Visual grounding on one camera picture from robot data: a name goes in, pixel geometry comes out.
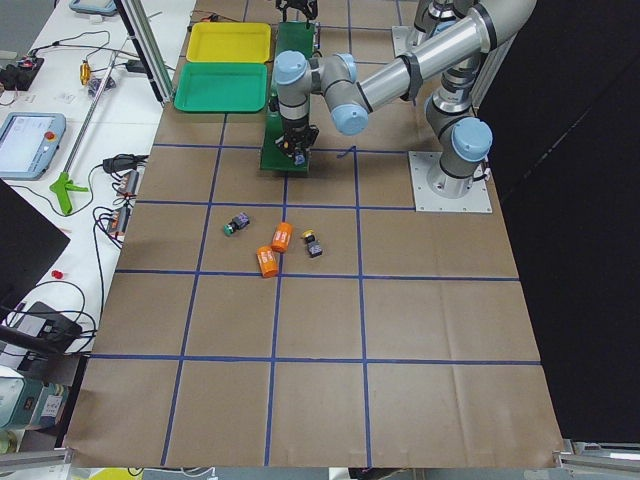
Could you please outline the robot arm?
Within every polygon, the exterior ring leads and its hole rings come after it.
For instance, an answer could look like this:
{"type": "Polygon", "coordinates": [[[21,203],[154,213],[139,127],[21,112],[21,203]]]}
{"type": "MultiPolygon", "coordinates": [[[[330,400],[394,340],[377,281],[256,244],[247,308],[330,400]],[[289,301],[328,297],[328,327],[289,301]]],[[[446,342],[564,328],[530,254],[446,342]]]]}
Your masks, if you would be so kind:
{"type": "MultiPolygon", "coordinates": [[[[474,0],[455,1],[419,1],[414,15],[413,30],[431,35],[436,28],[447,22],[456,21],[466,16],[468,10],[478,4],[474,0]]],[[[282,13],[282,20],[287,21],[287,12],[294,9],[306,18],[306,25],[318,16],[318,2],[312,0],[276,0],[275,7],[282,13]]]]}
{"type": "Polygon", "coordinates": [[[422,1],[416,37],[393,61],[361,80],[352,55],[306,57],[285,50],[275,57],[273,81],[282,132],[275,147],[304,165],[319,135],[310,122],[310,98],[324,98],[332,122],[345,136],[360,134],[374,111],[395,99],[409,101],[438,73],[496,50],[530,18],[533,1],[422,1]]]}

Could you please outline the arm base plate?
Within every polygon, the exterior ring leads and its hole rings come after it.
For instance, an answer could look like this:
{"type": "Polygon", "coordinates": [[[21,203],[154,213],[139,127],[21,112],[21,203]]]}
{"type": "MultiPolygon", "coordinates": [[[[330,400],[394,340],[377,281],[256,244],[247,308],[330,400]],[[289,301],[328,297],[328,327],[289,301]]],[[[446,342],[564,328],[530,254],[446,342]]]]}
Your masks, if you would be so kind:
{"type": "Polygon", "coordinates": [[[485,179],[476,181],[483,173],[481,165],[477,165],[471,177],[457,179],[442,170],[441,155],[441,152],[408,152],[415,210],[491,214],[487,182],[485,179]]]}

